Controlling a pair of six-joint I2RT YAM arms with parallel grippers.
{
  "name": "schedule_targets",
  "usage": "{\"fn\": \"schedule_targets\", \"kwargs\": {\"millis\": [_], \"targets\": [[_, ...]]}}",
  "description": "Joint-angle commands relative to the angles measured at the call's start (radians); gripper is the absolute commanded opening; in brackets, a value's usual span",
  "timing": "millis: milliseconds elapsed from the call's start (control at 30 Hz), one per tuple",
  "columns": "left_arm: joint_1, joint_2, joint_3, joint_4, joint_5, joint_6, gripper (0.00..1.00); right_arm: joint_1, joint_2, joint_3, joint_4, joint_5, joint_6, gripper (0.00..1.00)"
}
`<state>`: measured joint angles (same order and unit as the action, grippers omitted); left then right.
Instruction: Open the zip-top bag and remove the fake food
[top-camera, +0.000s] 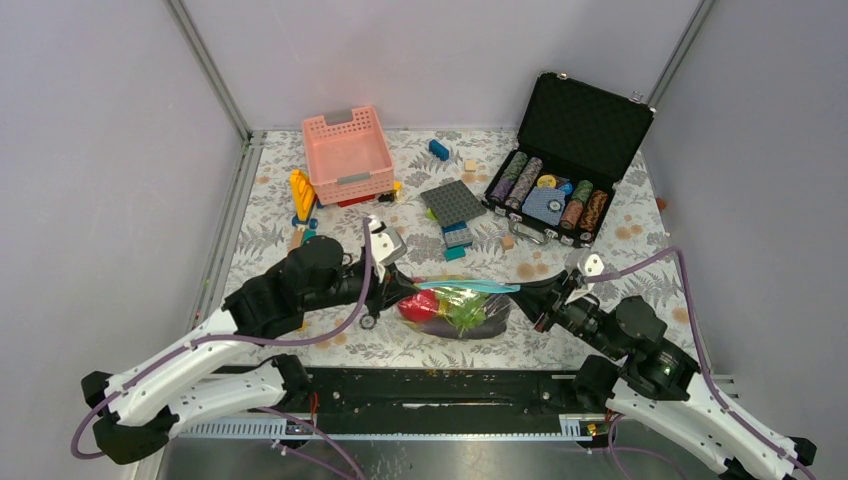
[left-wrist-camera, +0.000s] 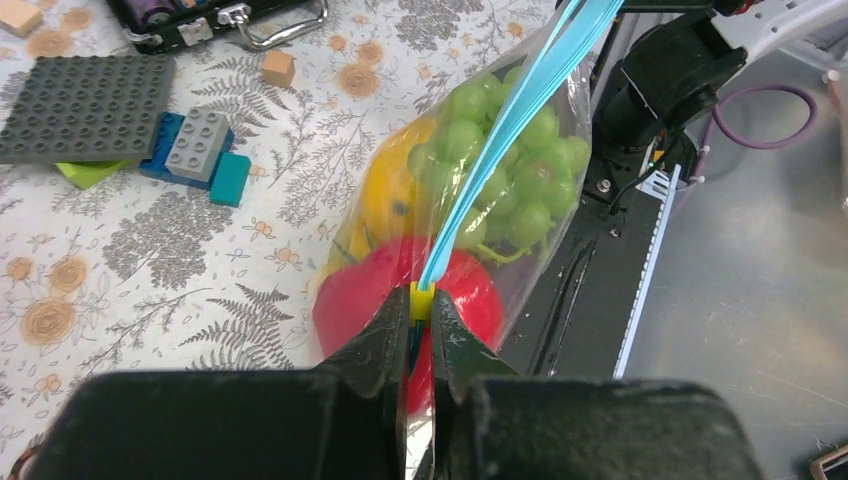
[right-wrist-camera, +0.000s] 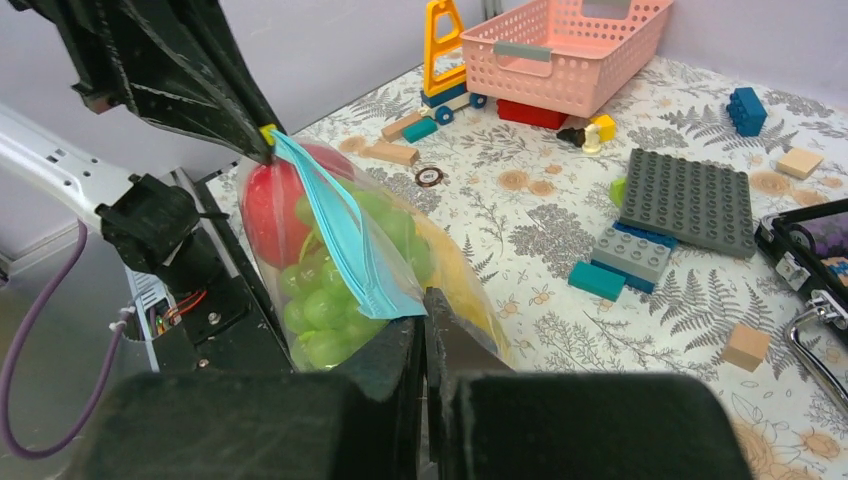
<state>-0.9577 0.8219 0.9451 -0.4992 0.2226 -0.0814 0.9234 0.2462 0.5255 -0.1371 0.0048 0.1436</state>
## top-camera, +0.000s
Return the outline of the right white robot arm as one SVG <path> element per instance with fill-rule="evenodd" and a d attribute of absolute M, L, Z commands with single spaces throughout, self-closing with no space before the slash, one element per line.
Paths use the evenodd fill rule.
<path fill-rule="evenodd" d="M 535 330 L 559 326 L 595 349 L 573 380 L 579 407 L 605 407 L 642 423 L 721 479 L 790 479 L 809 471 L 816 445 L 765 426 L 710 383 L 698 361 L 666 338 L 666 323 L 642 297 L 606 312 L 586 289 L 572 270 L 509 294 Z"/>

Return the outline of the clear zip top bag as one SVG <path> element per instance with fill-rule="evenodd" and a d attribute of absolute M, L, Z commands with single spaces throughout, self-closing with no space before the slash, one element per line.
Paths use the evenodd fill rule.
<path fill-rule="evenodd" d="M 505 333 L 520 287 L 494 280 L 456 276 L 413 281 L 415 293 L 396 309 L 403 322 L 421 333 L 449 340 L 487 340 Z"/>

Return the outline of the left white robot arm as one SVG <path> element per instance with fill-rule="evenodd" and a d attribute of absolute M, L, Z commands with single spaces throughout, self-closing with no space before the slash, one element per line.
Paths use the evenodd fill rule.
<path fill-rule="evenodd" d="M 81 425 L 92 429 L 97 454 L 126 465 L 199 423 L 261 407 L 301 409 L 311 382 L 294 355 L 272 356 L 222 380 L 206 378 L 242 354 L 290 345 L 286 334 L 300 329 L 308 312 L 351 304 L 351 320 L 362 311 L 376 317 L 413 294 L 412 281 L 395 265 L 405 252 L 400 235 L 385 226 L 366 232 L 361 257 L 351 264 L 337 240 L 312 237 L 162 352 L 121 374 L 88 374 L 81 387 L 91 411 Z"/>

